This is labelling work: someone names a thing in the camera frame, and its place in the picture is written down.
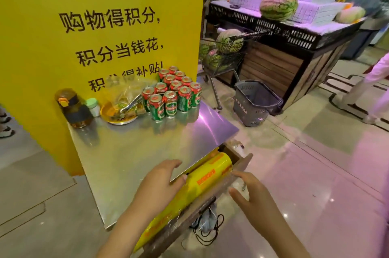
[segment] drawer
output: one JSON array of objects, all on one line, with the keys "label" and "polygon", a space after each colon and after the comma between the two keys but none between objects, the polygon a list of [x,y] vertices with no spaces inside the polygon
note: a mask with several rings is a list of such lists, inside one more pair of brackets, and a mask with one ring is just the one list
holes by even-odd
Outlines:
[{"label": "drawer", "polygon": [[[244,171],[252,159],[252,153],[241,157],[232,147],[222,144],[219,151],[225,152],[232,161],[233,170]],[[165,226],[152,240],[143,246],[143,253],[139,258],[158,258],[166,249],[179,238],[189,226],[199,217],[216,199],[224,193],[236,180],[236,177],[227,175],[221,178],[214,186],[194,200],[175,221]]]}]

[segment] stainless steel tabletop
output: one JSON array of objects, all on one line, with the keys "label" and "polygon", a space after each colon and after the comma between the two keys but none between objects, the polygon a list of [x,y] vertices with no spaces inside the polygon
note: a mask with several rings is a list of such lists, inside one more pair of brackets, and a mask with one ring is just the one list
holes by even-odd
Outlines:
[{"label": "stainless steel tabletop", "polygon": [[238,132],[204,102],[161,122],[148,114],[122,126],[96,118],[90,126],[69,130],[105,228],[117,221],[155,165],[182,160],[174,179]]}]

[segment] white pants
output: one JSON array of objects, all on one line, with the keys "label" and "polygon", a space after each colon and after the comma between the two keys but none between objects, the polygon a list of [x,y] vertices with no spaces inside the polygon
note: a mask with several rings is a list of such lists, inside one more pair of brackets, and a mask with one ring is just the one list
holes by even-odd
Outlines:
[{"label": "white pants", "polygon": [[[384,79],[386,76],[389,76],[389,53],[385,54],[385,56],[373,67],[372,71],[344,96],[342,102],[345,104],[356,103],[358,98],[360,98],[369,87]],[[382,114],[385,113],[388,108],[389,90],[387,90],[376,102],[373,108],[369,111],[369,115],[381,118]]]}]

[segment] left hand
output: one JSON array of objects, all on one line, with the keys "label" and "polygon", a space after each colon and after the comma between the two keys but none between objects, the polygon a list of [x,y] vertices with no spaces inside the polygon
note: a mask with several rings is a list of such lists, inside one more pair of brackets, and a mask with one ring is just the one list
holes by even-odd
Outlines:
[{"label": "left hand", "polygon": [[151,219],[162,212],[186,183],[187,175],[170,183],[174,168],[181,163],[180,160],[165,160],[155,166],[142,180],[131,207],[136,207]]}]

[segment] shopping cart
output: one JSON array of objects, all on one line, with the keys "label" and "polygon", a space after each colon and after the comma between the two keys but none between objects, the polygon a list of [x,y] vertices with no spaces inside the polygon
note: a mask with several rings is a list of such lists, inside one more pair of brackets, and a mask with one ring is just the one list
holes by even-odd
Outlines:
[{"label": "shopping cart", "polygon": [[282,98],[256,80],[240,80],[234,72],[236,93],[233,110],[246,127],[261,125],[270,112],[282,104]]},{"label": "shopping cart", "polygon": [[211,81],[212,89],[215,94],[217,107],[214,109],[222,110],[222,106],[217,95],[213,78],[231,71],[237,76],[236,69],[243,62],[247,53],[248,41],[258,41],[260,37],[266,34],[268,30],[246,33],[239,36],[230,37],[229,42],[222,43],[210,41],[207,38],[200,40],[199,61],[204,70],[204,82]]}]

